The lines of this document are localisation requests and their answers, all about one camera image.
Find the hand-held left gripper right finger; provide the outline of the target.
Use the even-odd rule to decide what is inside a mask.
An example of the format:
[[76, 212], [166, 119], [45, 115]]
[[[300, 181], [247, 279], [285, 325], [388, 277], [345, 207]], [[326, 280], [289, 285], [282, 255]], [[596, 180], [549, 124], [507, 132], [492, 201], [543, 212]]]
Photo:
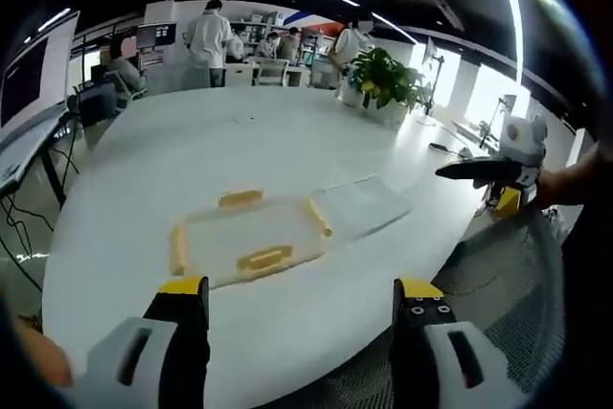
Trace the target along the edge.
[[473, 323], [459, 321], [429, 282], [394, 280], [391, 375], [395, 408], [521, 408], [509, 361]]

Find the person's left hand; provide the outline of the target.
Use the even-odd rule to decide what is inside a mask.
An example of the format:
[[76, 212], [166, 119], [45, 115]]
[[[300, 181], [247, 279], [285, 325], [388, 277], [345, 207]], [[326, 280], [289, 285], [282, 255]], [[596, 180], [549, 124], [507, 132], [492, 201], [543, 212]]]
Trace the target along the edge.
[[23, 349], [38, 373], [52, 385], [72, 386], [74, 377], [64, 350], [23, 319], [13, 317], [12, 324]]

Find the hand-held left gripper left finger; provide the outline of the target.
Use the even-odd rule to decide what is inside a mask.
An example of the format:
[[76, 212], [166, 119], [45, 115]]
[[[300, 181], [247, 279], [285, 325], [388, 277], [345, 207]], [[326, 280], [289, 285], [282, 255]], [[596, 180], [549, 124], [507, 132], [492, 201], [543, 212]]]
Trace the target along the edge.
[[73, 408], [202, 408], [208, 331], [209, 279], [168, 282], [143, 316], [92, 347], [85, 372], [63, 394]]

